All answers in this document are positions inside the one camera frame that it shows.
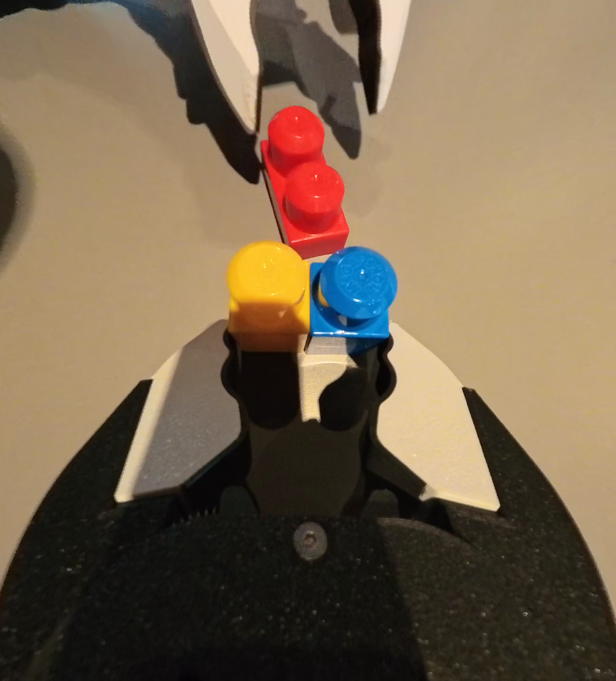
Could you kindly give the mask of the blue mega block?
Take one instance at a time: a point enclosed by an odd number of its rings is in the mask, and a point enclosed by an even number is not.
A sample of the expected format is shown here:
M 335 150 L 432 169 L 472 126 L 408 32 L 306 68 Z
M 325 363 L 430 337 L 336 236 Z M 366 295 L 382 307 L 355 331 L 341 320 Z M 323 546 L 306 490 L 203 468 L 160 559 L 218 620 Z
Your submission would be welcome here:
M 390 335 L 389 309 L 397 275 L 383 255 L 360 246 L 343 248 L 309 265 L 309 355 L 360 355 Z

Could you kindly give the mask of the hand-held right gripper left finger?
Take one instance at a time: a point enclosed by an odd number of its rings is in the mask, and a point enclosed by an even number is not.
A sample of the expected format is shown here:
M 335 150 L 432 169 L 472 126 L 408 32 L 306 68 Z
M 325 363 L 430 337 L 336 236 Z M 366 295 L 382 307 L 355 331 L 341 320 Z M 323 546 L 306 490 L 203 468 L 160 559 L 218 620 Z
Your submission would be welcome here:
M 176 350 L 151 377 L 119 477 L 118 504 L 182 490 L 242 436 L 238 401 L 224 385 L 227 320 Z

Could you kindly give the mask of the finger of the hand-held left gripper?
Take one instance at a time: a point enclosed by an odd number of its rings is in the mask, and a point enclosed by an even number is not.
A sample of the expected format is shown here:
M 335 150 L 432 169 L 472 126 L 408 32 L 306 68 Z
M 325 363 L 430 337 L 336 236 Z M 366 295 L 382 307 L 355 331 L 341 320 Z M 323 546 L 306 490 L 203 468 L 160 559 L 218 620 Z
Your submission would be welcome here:
M 370 115 L 389 97 L 411 1 L 349 1 L 358 34 L 358 66 Z
M 257 1 L 190 1 L 195 28 L 232 111 L 258 131 L 261 64 L 255 42 Z

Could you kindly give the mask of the red mega block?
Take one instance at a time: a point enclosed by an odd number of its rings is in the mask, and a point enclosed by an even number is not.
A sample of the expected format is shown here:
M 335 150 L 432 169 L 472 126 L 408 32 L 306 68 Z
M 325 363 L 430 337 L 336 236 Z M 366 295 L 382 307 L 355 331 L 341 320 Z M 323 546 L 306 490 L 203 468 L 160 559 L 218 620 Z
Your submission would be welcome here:
M 343 210 L 345 184 L 327 163 L 326 132 L 302 106 L 278 111 L 260 143 L 262 169 L 282 241 L 303 260 L 345 247 L 350 229 Z

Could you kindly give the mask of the yellow mega block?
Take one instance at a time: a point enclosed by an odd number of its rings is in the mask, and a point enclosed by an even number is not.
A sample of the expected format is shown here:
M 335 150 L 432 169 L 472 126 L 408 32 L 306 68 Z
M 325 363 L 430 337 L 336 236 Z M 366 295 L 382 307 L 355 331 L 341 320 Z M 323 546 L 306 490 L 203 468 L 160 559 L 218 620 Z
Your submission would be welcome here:
M 261 241 L 227 269 L 227 331 L 245 352 L 299 353 L 310 332 L 310 265 L 289 246 Z

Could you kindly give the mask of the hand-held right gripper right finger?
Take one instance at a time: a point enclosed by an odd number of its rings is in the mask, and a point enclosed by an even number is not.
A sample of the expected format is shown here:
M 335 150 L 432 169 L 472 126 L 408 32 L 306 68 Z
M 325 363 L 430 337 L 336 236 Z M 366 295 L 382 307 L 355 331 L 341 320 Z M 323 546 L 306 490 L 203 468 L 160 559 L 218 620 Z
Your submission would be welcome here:
M 413 476 L 400 487 L 421 501 L 498 511 L 500 500 L 462 383 L 395 322 L 380 362 L 374 443 Z

